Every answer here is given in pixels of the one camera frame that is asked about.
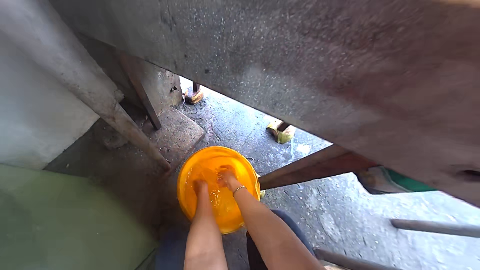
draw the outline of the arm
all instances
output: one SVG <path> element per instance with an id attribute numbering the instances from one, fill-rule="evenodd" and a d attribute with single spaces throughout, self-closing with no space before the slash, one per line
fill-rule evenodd
<path id="1" fill-rule="evenodd" d="M 230 191 L 235 191 L 242 184 L 237 181 L 232 167 L 225 168 L 220 177 Z M 324 269 L 290 227 L 263 203 L 257 201 L 246 188 L 237 190 L 234 198 L 248 233 L 269 269 Z"/>
<path id="2" fill-rule="evenodd" d="M 197 210 L 187 237 L 184 270 L 226 270 L 227 260 L 222 245 L 222 234 L 215 222 L 212 204 L 205 181 L 194 184 Z"/>

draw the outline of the concrete wall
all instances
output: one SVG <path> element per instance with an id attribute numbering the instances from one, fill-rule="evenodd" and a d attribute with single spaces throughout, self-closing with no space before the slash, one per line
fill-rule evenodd
<path id="1" fill-rule="evenodd" d="M 0 163 L 42 169 L 97 119 L 0 32 Z"/>

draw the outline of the metal pole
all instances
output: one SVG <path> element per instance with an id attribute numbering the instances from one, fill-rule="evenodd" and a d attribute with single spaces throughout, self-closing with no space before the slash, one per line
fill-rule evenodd
<path id="1" fill-rule="evenodd" d="M 115 84 L 48 1 L 0 1 L 0 30 L 103 120 L 170 170 L 157 147 L 115 100 Z"/>
<path id="2" fill-rule="evenodd" d="M 452 224 L 434 221 L 416 221 L 416 220 L 398 220 L 391 219 L 390 223 L 398 229 L 430 232 L 430 233 L 444 233 L 452 235 L 470 236 L 480 238 L 480 226 Z"/>
<path id="3" fill-rule="evenodd" d="M 351 270 L 400 270 L 362 259 L 353 259 L 347 256 L 316 248 L 313 250 L 317 259 L 328 261 Z"/>

